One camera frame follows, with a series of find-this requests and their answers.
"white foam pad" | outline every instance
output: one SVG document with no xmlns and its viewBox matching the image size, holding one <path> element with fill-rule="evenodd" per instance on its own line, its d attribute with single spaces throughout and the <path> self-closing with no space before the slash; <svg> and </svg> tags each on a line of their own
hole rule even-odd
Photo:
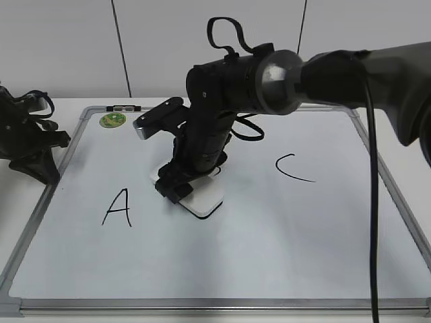
<svg viewBox="0 0 431 323">
<path fill-rule="evenodd" d="M 158 170 L 168 162 L 160 164 L 154 169 L 150 178 L 153 184 L 159 179 Z M 211 174 L 198 178 L 189 183 L 193 192 L 183 198 L 179 203 L 198 218 L 206 218 L 214 212 L 223 202 L 224 191 L 220 184 L 211 177 Z"/>
</svg>

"table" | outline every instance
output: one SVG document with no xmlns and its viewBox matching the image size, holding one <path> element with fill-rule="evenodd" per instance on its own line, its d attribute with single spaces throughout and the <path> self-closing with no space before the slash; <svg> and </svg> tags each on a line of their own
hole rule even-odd
<svg viewBox="0 0 431 323">
<path fill-rule="evenodd" d="M 156 106 L 164 98 L 104 98 L 104 99 L 56 99 L 56 113 L 53 120 L 59 123 L 61 130 L 73 133 L 82 109 L 91 105 L 136 104 L 141 106 Z M 360 111 L 364 122 L 365 111 Z M 383 113 L 376 114 L 378 147 L 380 154 L 386 161 L 393 177 L 398 183 L 413 213 L 422 227 L 424 233 L 431 239 L 431 217 L 429 209 L 431 200 L 431 171 L 422 157 L 418 143 L 404 148 L 398 144 L 391 129 L 389 121 Z M 55 149 L 56 162 L 61 160 L 64 149 Z M 24 228 L 31 211 L 33 210 L 44 186 L 31 178 L 6 169 L 7 162 L 0 163 L 0 181 L 6 182 L 0 188 L 0 267 L 3 268 L 7 258 L 15 246 L 22 229 Z M 17 319 L 0 319 L 0 323 L 15 322 Z M 24 318 L 26 322 L 107 322 L 106 318 Z M 257 322 L 262 321 L 258 317 L 229 317 L 219 318 L 112 318 L 115 322 Z M 425 318 L 396 318 L 388 317 L 383 322 L 429 322 Z M 365 317 L 265 317 L 267 322 L 370 322 Z"/>
</svg>

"green sticker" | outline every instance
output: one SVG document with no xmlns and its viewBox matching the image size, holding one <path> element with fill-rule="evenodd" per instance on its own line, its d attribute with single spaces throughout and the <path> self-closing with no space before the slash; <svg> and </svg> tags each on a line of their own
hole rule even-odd
<svg viewBox="0 0 431 323">
<path fill-rule="evenodd" d="M 117 128 L 126 122 L 126 116 L 122 113 L 113 112 L 100 119 L 100 125 L 104 128 Z"/>
</svg>

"white wall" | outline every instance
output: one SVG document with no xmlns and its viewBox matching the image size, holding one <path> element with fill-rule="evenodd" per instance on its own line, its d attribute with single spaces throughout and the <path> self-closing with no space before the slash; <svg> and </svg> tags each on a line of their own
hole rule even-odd
<svg viewBox="0 0 431 323">
<path fill-rule="evenodd" d="M 296 50 L 304 0 L 114 0 L 133 96 L 185 95 L 193 64 L 218 59 L 209 17 L 242 23 L 247 42 Z M 15 95 L 125 97 L 125 74 L 109 0 L 0 0 L 0 81 Z M 430 39 L 429 0 L 308 0 L 301 56 L 340 48 Z M 216 40 L 237 45 L 226 22 Z"/>
<path fill-rule="evenodd" d="M 308 0 L 300 54 L 431 40 L 430 0 Z"/>
<path fill-rule="evenodd" d="M 126 96 L 110 1 L 0 0 L 0 80 L 14 96 Z"/>
</svg>

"metal whiteboard frame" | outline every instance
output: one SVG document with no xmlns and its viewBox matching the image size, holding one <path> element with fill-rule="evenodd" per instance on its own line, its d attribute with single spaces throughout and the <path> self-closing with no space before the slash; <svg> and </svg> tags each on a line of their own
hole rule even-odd
<svg viewBox="0 0 431 323">
<path fill-rule="evenodd" d="M 140 108 L 142 112 L 149 108 Z M 136 112 L 134 106 L 114 106 L 114 111 Z M 352 120 L 369 151 L 368 135 L 356 111 L 333 106 L 301 106 L 299 111 L 342 111 Z M 64 174 L 91 116 L 107 112 L 106 106 L 89 106 L 81 114 L 70 146 L 59 166 Z M 431 247 L 381 156 L 378 170 L 401 217 L 431 272 Z M 27 249 L 43 220 L 57 185 L 44 189 L 3 272 L 0 275 L 0 317 L 30 315 L 220 315 L 220 314 L 308 314 L 369 315 L 369 299 L 21 299 L 9 290 Z M 380 299 L 381 314 L 431 317 L 430 298 Z"/>
</svg>

